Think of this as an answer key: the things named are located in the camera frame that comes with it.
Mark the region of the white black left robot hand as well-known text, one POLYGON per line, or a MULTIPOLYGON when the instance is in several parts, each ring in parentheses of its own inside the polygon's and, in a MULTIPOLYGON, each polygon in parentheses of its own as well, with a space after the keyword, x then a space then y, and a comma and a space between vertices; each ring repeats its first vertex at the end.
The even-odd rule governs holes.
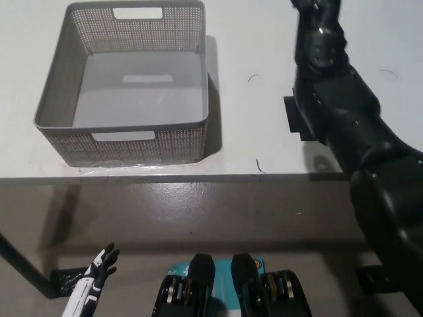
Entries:
POLYGON ((116 272, 119 249, 111 242, 91 262, 78 280, 63 311, 62 317, 92 317, 108 277, 116 272))

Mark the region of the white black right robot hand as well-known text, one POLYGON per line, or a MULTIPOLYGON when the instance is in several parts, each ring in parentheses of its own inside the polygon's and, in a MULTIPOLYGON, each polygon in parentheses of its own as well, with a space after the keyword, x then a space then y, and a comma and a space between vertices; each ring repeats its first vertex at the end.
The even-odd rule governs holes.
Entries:
POLYGON ((340 12, 340 0, 291 0, 291 4, 298 11, 317 10, 324 14, 338 16, 340 12))

